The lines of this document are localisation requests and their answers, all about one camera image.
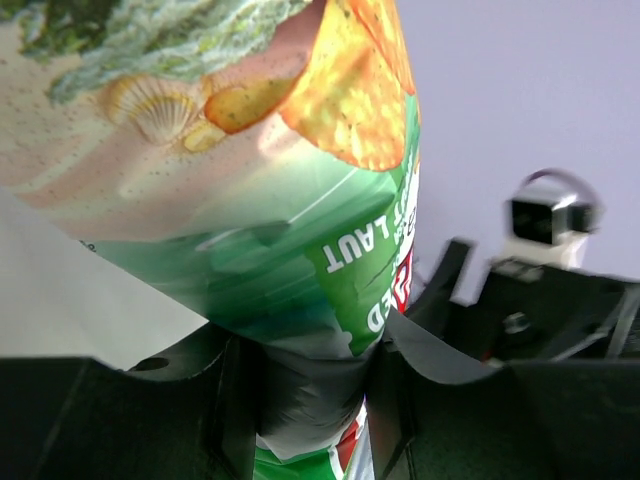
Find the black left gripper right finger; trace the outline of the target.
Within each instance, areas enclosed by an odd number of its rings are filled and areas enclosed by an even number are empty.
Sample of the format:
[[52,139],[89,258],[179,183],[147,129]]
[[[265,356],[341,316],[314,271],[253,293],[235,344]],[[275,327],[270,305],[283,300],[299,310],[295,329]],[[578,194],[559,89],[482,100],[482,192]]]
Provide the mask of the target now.
[[500,367],[392,313],[369,377],[379,479],[635,479],[639,365]]

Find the green Chuba cassava chips bag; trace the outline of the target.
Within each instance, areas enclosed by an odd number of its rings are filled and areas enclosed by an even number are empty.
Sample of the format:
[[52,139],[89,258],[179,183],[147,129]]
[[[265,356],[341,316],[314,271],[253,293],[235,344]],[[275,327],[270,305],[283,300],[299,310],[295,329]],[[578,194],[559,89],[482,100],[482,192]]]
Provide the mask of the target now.
[[392,1],[5,1],[1,184],[261,344],[257,479],[363,479],[410,298],[420,109]]

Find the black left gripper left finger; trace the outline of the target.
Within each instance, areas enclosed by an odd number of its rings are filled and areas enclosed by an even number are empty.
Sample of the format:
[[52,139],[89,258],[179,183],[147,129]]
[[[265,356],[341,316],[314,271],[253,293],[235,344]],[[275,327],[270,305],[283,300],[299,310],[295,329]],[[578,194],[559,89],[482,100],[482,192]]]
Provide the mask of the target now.
[[260,353],[206,324],[129,370],[1,362],[5,479],[248,479]]

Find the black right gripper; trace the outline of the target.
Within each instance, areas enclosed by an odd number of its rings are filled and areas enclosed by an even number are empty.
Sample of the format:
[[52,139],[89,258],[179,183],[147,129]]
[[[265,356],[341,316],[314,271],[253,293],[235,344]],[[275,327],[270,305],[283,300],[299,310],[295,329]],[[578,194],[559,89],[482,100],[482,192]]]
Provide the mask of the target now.
[[[451,239],[407,309],[407,317],[433,335],[446,330],[471,250],[471,242]],[[502,327],[495,347],[501,360],[615,359],[639,319],[639,282],[507,258],[491,263],[476,306]]]

